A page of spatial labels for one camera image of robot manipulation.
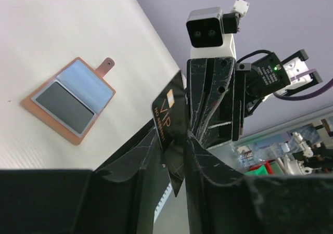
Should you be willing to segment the black credit card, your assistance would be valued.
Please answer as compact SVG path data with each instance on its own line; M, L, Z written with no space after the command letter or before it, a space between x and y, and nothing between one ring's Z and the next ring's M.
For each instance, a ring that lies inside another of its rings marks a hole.
M83 134L95 115L58 81L36 94L33 101L77 136Z
M175 196L185 178L184 147L188 129L186 93L182 72L178 71L151 104L163 164L168 170Z

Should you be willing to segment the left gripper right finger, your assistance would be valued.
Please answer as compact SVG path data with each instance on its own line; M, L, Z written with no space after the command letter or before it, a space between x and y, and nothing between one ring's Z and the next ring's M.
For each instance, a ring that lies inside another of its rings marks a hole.
M186 136L191 233L332 233L332 176L242 174Z

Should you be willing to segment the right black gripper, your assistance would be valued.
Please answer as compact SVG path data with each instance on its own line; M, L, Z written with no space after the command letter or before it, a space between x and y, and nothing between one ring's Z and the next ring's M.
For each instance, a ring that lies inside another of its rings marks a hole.
M264 56L251 63L241 81L239 136L243 134L244 119L251 116L263 99L290 85L282 62L272 51L254 51L237 60L244 61L258 54ZM199 58L187 61L187 98L190 130L205 149L230 141L233 130L234 68L233 57Z

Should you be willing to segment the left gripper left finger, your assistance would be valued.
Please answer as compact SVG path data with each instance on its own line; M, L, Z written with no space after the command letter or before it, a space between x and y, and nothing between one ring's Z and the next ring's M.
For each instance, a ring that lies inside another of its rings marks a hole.
M2 170L1 233L152 233L160 153L151 130L98 172Z

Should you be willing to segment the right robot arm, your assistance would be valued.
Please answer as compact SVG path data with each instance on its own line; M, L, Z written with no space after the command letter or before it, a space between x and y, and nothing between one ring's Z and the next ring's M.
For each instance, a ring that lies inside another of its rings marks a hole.
M237 141L245 118L269 96L295 95L322 82L306 66L301 49L285 60L257 50L240 60L233 56L194 57L187 61L189 131L205 148Z

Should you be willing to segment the brown leather card holder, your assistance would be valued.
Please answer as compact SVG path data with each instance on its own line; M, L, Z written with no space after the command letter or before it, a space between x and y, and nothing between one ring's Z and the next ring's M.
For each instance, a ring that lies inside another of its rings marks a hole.
M26 96L21 105L73 145L79 145L116 94L104 76L115 62L96 69L77 57Z

